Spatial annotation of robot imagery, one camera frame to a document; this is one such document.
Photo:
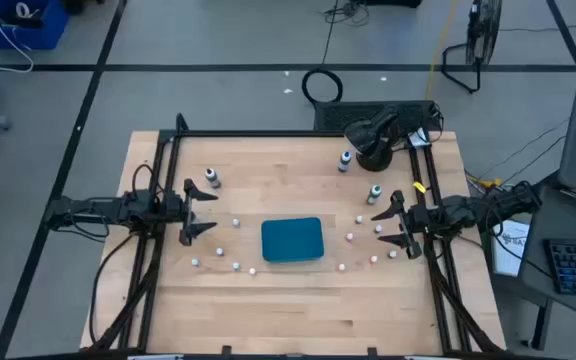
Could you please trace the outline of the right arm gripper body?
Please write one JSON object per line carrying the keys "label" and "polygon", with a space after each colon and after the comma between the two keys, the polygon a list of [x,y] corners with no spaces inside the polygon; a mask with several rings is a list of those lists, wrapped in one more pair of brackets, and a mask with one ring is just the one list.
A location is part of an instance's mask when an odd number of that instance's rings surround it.
{"label": "right arm gripper body", "polygon": [[441,208],[428,209],[422,204],[411,206],[403,214],[401,223],[404,238],[407,241],[407,256],[409,259],[416,259],[423,251],[414,235],[417,233],[437,235],[441,225]]}

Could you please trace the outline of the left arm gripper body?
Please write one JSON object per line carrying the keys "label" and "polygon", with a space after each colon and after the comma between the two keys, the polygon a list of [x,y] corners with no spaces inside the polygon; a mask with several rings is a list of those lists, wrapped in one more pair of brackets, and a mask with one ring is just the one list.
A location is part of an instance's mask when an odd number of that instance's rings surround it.
{"label": "left arm gripper body", "polygon": [[162,200],[162,222],[189,224],[195,220],[192,199],[178,194],[167,194]]}

